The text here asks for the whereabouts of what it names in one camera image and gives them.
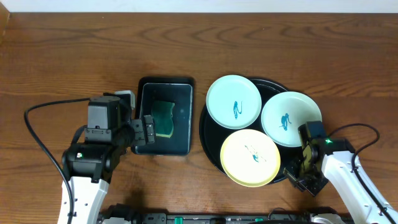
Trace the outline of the pale green plate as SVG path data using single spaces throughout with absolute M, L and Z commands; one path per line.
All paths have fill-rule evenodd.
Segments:
M 243 129 L 259 117 L 261 94 L 248 78 L 226 75 L 209 87 L 206 108 L 218 125 L 228 129 Z
M 321 120 L 318 105 L 309 96 L 296 91 L 276 94 L 265 103 L 261 113 L 264 132 L 285 147 L 300 147 L 299 126 Z

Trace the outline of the green yellow sponge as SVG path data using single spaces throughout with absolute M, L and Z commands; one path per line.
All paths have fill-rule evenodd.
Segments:
M 154 119 L 155 134 L 158 137 L 171 138 L 174 132 L 173 108 L 175 103 L 154 101 L 151 115 Z

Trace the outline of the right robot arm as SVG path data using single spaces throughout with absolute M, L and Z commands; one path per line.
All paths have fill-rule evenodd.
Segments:
M 397 223 L 397 211 L 365 173 L 347 140 L 315 138 L 302 146 L 302 154 L 284 169 L 296 188 L 316 196 L 331 183 L 355 223 Z

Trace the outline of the yellow plate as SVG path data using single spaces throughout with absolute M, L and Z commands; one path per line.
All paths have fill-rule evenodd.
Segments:
M 276 143 L 254 129 L 242 129 L 230 134 L 221 146 L 220 161 L 226 175 L 245 187 L 261 187 L 271 183 L 281 165 Z

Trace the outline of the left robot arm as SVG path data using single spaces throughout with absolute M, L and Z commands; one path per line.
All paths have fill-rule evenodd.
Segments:
M 87 124 L 62 156 L 66 181 L 59 223 L 96 223 L 121 156 L 155 141 L 152 116 L 133 119 L 135 105 L 134 93 L 127 90 L 89 99 Z

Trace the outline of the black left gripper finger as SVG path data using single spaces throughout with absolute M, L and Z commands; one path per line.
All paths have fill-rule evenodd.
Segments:
M 153 117 L 151 115 L 144 115 L 144 124 L 146 129 L 147 143 L 152 144 L 155 142 L 155 128 Z
M 141 119 L 133 119 L 131 127 L 134 131 L 134 139 L 132 140 L 133 146 L 143 146 L 147 143 L 147 137 L 144 127 L 144 122 Z

